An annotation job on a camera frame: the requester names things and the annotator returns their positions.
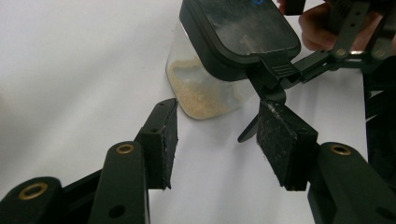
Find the container lid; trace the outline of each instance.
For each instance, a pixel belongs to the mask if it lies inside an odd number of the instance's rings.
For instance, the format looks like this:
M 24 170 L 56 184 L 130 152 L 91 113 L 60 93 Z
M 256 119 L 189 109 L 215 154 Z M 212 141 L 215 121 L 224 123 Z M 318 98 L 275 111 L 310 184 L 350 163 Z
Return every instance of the container lid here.
M 205 69 L 226 81 L 247 78 L 260 55 L 282 52 L 290 61 L 301 49 L 271 0 L 184 0 L 180 21 Z

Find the transparent container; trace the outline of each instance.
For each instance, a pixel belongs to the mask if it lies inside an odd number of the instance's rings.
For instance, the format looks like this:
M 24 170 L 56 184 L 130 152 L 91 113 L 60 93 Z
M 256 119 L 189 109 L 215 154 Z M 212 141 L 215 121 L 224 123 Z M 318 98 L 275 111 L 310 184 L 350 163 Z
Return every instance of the transparent container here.
M 210 75 L 180 21 L 166 63 L 166 75 L 181 108 L 194 119 L 231 112 L 255 93 L 248 79 L 229 82 Z

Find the blue mark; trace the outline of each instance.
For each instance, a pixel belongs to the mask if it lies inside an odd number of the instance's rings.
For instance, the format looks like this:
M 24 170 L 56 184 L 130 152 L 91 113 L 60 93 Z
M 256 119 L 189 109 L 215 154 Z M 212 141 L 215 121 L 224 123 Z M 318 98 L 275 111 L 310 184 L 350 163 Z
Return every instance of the blue mark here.
M 265 2 L 265 0 L 252 0 L 252 2 L 256 5 L 261 5 Z

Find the black container lid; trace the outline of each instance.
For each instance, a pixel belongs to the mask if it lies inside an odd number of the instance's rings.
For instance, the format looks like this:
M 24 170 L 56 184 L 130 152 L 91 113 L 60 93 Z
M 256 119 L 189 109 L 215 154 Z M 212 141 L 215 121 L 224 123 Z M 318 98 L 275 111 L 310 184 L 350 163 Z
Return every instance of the black container lid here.
M 291 60 L 301 49 L 271 0 L 183 0 L 179 17 L 205 69 L 221 80 L 247 78 L 259 55 L 282 52 Z

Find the white table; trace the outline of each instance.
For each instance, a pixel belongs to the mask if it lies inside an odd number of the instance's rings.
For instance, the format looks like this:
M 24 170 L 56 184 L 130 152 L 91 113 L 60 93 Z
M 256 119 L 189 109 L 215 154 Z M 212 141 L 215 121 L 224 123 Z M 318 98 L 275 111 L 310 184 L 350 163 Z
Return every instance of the white table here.
M 180 4 L 0 3 L 1 198 L 33 177 L 55 176 L 66 186 L 100 169 L 111 146 L 133 140 L 155 104 L 174 97 L 164 67 Z M 299 34 L 297 18 L 289 20 Z M 326 73 L 288 95 L 319 143 L 365 153 L 358 71 Z M 149 191 L 152 223 L 314 222 L 307 192 L 282 189 L 254 139 L 236 142 L 258 106 L 253 97 L 208 120 L 178 110 L 172 189 Z

